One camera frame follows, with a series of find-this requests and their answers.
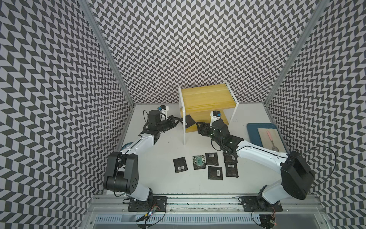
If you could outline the black tea bag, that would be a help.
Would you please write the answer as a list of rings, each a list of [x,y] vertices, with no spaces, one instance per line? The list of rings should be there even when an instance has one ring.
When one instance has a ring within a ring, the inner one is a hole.
[[[223,156],[225,164],[238,163],[237,157],[235,157],[234,155],[223,154]]]
[[[190,128],[191,126],[195,125],[194,119],[191,117],[190,114],[185,116],[185,129]]]
[[[217,153],[205,153],[205,161],[208,166],[219,166]]]
[[[225,166],[226,166],[226,177],[235,177],[235,178],[239,177],[236,163],[225,164]]]
[[[176,158],[173,160],[175,173],[180,173],[188,170],[185,157]]]
[[[208,167],[207,169],[209,180],[223,180],[222,167]]]

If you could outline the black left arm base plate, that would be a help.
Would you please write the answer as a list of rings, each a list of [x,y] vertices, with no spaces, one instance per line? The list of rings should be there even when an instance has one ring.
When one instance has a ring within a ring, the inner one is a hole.
[[[165,212],[167,205],[167,196],[153,196],[147,201],[130,200],[128,205],[129,212],[148,212],[156,208],[157,212]]]

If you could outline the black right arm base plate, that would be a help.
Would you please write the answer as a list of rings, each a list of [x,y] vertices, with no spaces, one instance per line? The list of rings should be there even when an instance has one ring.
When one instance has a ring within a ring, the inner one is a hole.
[[[283,208],[280,201],[270,204],[263,198],[258,199],[257,196],[241,196],[238,198],[245,212],[282,212]]]

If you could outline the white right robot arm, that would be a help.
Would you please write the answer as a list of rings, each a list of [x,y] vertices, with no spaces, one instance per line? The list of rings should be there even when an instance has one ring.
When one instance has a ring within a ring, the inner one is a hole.
[[[306,199],[315,179],[315,172],[299,153],[276,152],[249,143],[230,134],[227,124],[221,119],[211,124],[199,122],[196,125],[197,132],[210,137],[223,154],[249,159],[281,175],[280,180],[260,189],[255,201],[259,209],[264,210],[289,197]]]

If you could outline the green tea bag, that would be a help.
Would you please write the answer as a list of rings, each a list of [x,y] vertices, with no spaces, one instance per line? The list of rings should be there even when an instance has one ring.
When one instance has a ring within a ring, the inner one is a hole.
[[[206,169],[205,155],[193,156],[193,169],[194,170]]]

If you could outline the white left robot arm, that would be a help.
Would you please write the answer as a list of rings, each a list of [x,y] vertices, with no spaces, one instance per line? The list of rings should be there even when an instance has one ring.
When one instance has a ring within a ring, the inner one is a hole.
[[[137,139],[127,148],[108,156],[104,189],[114,194],[122,192],[140,202],[149,201],[153,192],[139,184],[138,159],[157,143],[162,132],[175,128],[179,123],[184,125],[185,118],[169,116],[162,108],[151,110]]]

